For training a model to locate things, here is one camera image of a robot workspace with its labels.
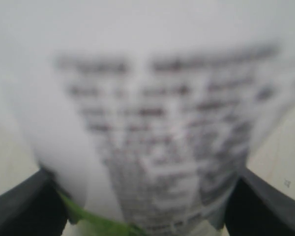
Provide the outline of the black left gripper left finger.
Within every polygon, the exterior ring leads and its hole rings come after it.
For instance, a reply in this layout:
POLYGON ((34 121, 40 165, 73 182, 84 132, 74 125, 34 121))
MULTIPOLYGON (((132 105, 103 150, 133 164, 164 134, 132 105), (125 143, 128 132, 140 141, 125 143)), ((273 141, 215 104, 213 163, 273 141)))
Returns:
POLYGON ((41 168, 0 195, 0 236, 60 236, 67 223, 78 223, 61 197, 71 195, 57 177, 56 171, 41 168))

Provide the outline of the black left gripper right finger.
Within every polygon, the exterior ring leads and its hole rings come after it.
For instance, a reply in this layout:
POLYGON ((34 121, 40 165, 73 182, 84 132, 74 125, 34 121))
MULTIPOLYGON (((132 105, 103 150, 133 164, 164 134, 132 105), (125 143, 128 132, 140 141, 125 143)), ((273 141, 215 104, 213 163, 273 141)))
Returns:
POLYGON ((295 236, 295 200, 249 169, 241 172, 210 171, 209 180, 231 179, 234 189, 209 224, 231 236, 295 236))

